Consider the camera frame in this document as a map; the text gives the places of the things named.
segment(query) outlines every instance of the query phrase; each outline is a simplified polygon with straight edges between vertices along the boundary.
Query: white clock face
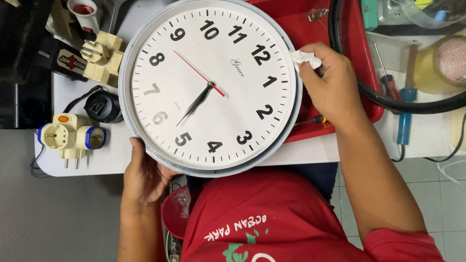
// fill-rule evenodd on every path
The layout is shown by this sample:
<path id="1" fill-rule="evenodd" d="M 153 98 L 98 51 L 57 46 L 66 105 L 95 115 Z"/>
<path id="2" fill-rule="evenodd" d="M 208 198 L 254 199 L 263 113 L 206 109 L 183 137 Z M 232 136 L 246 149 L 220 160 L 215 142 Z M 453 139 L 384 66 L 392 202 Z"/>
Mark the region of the white clock face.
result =
<path id="1" fill-rule="evenodd" d="M 267 149 L 288 123 L 296 96 L 281 37 L 246 16 L 250 10 L 218 2 L 160 17 L 136 54 L 127 98 L 133 121 L 157 151 L 205 170 L 245 163 Z"/>

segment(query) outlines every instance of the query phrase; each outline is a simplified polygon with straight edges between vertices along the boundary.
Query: clock numeral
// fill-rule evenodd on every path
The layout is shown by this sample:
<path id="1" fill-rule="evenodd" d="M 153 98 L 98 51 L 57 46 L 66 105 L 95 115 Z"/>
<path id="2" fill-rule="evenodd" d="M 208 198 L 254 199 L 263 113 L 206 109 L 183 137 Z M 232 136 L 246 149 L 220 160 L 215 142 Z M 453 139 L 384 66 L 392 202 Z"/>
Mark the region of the clock numeral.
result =
<path id="1" fill-rule="evenodd" d="M 206 22 L 206 25 L 200 28 L 201 32 L 206 30 L 207 28 L 209 28 L 211 25 L 213 25 L 212 21 L 206 20 L 205 22 Z M 204 34 L 204 37 L 207 40 L 211 40 L 212 38 L 214 38 L 218 34 L 219 34 L 219 30 L 217 28 L 211 28 L 211 29 L 206 31 L 206 33 Z"/>
<path id="2" fill-rule="evenodd" d="M 209 142 L 207 145 L 210 148 L 209 153 L 215 153 L 219 147 L 223 146 L 222 142 Z"/>
<path id="3" fill-rule="evenodd" d="M 271 83 L 277 81 L 277 78 L 276 78 L 276 77 L 271 77 L 271 76 L 269 76 L 269 77 L 267 77 L 267 78 L 270 79 L 270 80 L 267 81 L 267 83 L 263 84 L 264 88 L 267 87 L 267 86 L 269 86 Z"/>
<path id="4" fill-rule="evenodd" d="M 170 35 L 170 38 L 173 40 L 173 41 L 178 41 L 180 40 L 181 38 L 183 38 L 185 36 L 185 30 L 182 29 L 182 28 L 178 28 L 175 30 L 175 35 L 172 33 Z"/>
<path id="5" fill-rule="evenodd" d="M 265 108 L 268 109 L 268 111 L 264 111 L 264 110 L 257 110 L 257 114 L 259 115 L 260 119 L 263 120 L 264 119 L 264 115 L 270 115 L 273 113 L 273 109 L 272 107 L 269 105 L 269 104 L 266 104 L 265 105 Z"/>
<path id="6" fill-rule="evenodd" d="M 145 96 L 148 95 L 148 94 L 159 93 L 160 92 L 160 89 L 158 88 L 158 86 L 155 83 L 152 84 L 152 87 L 154 88 L 154 90 L 145 91 L 144 92 Z"/>
<path id="7" fill-rule="evenodd" d="M 149 62 L 151 65 L 156 66 L 158 63 L 163 62 L 165 60 L 165 56 L 162 53 L 157 53 L 155 56 L 151 56 L 149 58 Z"/>
<path id="8" fill-rule="evenodd" d="M 240 145 L 244 145 L 247 143 L 248 140 L 252 139 L 253 138 L 253 135 L 251 134 L 251 132 L 249 131 L 245 131 L 246 135 L 243 136 L 243 139 L 241 140 L 241 137 L 240 136 L 237 136 L 236 137 L 236 141 L 238 141 L 238 144 Z"/>
<path id="9" fill-rule="evenodd" d="M 233 31 L 231 31 L 230 33 L 228 33 L 228 36 L 232 36 L 234 35 L 235 33 L 237 33 L 238 31 L 240 31 L 241 29 L 243 29 L 242 27 L 239 27 L 239 26 L 233 26 L 233 28 L 235 28 Z M 236 44 L 238 43 L 239 41 L 243 40 L 247 34 L 242 34 L 242 33 L 239 33 L 238 34 L 240 37 L 237 38 L 236 40 L 233 41 L 233 44 Z"/>
<path id="10" fill-rule="evenodd" d="M 262 45 L 256 45 L 256 47 L 257 47 L 257 49 L 254 52 L 251 53 L 253 56 L 265 49 L 265 46 L 262 46 Z M 270 53 L 269 52 L 264 51 L 262 53 L 265 55 L 265 57 L 254 56 L 254 59 L 256 60 L 258 65 L 262 65 L 261 60 L 262 61 L 268 61 L 270 59 Z"/>
<path id="11" fill-rule="evenodd" d="M 168 115 L 162 111 L 154 115 L 152 122 L 154 122 L 154 124 L 161 124 L 164 122 L 164 118 L 167 119 Z"/>
<path id="12" fill-rule="evenodd" d="M 187 141 L 191 141 L 191 136 L 188 134 L 188 132 L 182 134 L 180 137 L 181 137 L 181 142 L 179 138 L 175 138 L 175 143 L 179 146 L 184 146 Z"/>

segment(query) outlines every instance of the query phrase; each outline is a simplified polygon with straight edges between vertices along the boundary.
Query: white table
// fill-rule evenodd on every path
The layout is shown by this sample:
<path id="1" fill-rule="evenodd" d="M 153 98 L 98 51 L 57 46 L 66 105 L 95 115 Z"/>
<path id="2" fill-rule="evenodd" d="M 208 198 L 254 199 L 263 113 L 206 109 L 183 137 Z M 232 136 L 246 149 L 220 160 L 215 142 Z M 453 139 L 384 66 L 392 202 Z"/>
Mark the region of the white table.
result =
<path id="1" fill-rule="evenodd" d="M 128 10 L 118 31 L 118 36 L 129 42 L 134 32 L 160 8 L 165 6 L 162 1 L 135 1 Z M 391 72 L 396 83 L 404 84 L 405 75 Z M 73 99 L 80 97 L 99 83 L 89 80 L 86 83 L 71 81 L 61 75 L 53 74 L 54 111 L 62 112 Z M 117 89 L 106 87 L 106 90 L 117 94 Z M 418 102 L 429 102 L 442 99 L 442 95 L 418 94 Z M 85 99 L 70 113 L 86 115 L 83 109 Z M 376 122 L 379 132 L 389 155 L 399 158 L 396 144 L 398 116 L 385 111 L 382 118 Z M 58 158 L 58 151 L 46 149 L 37 160 L 39 167 L 52 176 L 82 176 L 123 173 L 130 161 L 131 145 L 128 140 L 130 132 L 124 121 L 118 124 L 101 124 L 107 129 L 107 144 L 99 150 L 87 152 L 87 156 L 79 161 L 78 169 L 74 169 L 71 160 L 69 168 L 65 169 L 64 159 Z M 413 115 L 411 123 L 410 144 L 406 146 L 407 158 L 434 157 L 449 155 L 453 151 L 450 145 L 450 125 L 448 114 Z M 41 151 L 41 145 L 35 139 L 35 155 Z M 297 142 L 283 144 L 275 154 L 260 165 L 291 165 L 339 161 L 335 134 L 309 138 Z"/>

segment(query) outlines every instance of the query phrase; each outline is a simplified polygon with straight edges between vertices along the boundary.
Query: plastic bag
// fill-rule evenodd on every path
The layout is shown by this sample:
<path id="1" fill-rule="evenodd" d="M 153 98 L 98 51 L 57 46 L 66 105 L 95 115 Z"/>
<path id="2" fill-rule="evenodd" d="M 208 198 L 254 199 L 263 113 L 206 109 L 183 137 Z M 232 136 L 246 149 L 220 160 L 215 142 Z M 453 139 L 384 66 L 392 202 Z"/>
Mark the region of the plastic bag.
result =
<path id="1" fill-rule="evenodd" d="M 179 190 L 176 192 L 175 199 L 182 207 L 180 217 L 185 219 L 189 218 L 189 204 L 191 203 L 189 190 Z"/>

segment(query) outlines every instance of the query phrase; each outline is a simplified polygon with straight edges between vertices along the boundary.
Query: person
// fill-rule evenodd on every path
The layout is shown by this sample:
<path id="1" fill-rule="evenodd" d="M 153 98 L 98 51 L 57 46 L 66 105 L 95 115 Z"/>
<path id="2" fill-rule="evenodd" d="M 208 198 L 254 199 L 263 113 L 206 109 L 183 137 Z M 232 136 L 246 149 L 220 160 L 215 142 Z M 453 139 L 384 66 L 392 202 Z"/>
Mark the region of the person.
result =
<path id="1" fill-rule="evenodd" d="M 320 193 L 306 176 L 278 166 L 256 167 L 202 185 L 181 261 L 443 261 L 416 201 L 364 112 L 351 61 L 324 43 L 301 51 L 322 60 L 322 77 L 309 63 L 299 66 L 300 77 L 314 106 L 335 126 L 364 250 L 348 242 L 329 196 L 324 198 L 327 193 Z M 137 138 L 130 140 L 117 262 L 165 261 L 159 199 L 177 173 L 145 154 Z"/>

